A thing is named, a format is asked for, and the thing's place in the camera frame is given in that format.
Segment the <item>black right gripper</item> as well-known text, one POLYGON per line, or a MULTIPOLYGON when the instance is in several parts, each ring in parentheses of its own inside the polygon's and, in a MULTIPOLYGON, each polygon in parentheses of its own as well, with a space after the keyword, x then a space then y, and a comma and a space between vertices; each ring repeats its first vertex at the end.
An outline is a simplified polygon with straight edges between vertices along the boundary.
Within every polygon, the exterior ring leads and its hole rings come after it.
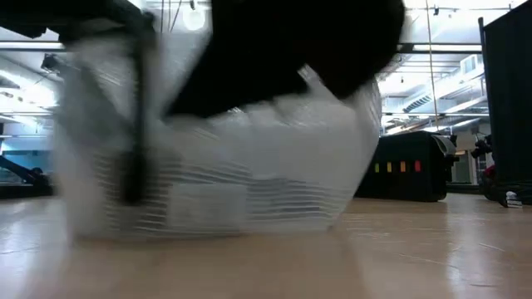
POLYGON ((370 81, 397 52, 402 0, 212 0, 213 35, 165 115, 211 117, 304 94, 309 66, 337 97, 370 81))

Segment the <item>clear mesh zipper pouch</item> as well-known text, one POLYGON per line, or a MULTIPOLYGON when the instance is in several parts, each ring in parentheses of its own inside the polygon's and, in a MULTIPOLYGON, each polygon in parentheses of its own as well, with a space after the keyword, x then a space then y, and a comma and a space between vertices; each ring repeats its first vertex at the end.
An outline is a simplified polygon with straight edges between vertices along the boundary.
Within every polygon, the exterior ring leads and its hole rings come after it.
POLYGON ((71 233, 201 238, 324 230, 347 207, 376 150, 382 99, 370 80, 337 99, 310 68, 301 95, 208 118, 164 117, 210 37, 157 34, 145 48, 145 167, 129 205, 138 88, 135 38, 121 30, 69 46, 54 116, 54 164, 71 233))

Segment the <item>black network switch box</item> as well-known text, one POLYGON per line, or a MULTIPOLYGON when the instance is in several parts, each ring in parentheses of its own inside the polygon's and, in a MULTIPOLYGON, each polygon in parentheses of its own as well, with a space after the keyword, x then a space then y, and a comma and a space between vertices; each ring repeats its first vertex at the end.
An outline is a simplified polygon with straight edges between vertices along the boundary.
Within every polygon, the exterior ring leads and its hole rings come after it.
POLYGON ((447 195, 456 137, 426 131, 379 138, 355 195, 369 199, 437 202, 447 195))

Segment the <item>distant black robot rig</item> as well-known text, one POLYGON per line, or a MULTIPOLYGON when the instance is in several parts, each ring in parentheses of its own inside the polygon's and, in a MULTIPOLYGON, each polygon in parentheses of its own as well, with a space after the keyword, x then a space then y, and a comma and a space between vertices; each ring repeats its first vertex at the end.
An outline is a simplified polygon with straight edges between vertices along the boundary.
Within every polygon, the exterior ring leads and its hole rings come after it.
POLYGON ((491 135, 485 135, 483 139, 478 139, 475 142, 475 149, 470 154, 474 159, 477 159, 483 154, 489 154, 492 151, 491 135))

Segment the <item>black curtain partition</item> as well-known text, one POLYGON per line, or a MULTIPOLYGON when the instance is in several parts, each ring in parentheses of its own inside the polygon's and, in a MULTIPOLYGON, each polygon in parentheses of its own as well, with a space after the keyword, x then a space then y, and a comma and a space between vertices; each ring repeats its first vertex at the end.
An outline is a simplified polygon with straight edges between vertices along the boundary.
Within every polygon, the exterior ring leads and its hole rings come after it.
POLYGON ((532 207, 532 0, 481 29, 499 199, 532 207))

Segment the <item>black overhead frame beam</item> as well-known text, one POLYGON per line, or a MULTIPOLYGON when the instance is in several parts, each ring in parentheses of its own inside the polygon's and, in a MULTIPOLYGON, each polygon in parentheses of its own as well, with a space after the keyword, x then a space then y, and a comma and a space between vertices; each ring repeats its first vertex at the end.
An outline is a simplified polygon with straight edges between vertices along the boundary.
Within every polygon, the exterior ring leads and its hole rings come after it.
MULTIPOLYGON (((0 41, 0 51, 45 51, 65 52, 60 42, 28 42, 0 41)), ((435 43, 402 43, 397 47, 401 54, 481 54, 481 44, 435 44, 435 43)))

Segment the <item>blue wall panel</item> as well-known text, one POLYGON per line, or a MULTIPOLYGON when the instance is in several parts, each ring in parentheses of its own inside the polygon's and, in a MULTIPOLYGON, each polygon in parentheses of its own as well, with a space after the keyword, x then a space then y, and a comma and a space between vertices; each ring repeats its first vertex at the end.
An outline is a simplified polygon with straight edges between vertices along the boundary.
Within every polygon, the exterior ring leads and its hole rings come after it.
MULTIPOLYGON (((44 174, 53 171, 51 152, 47 150, 8 150, 2 156, 27 169, 39 168, 44 174)), ((12 171, 0 167, 0 183, 22 183, 23 179, 12 171)))

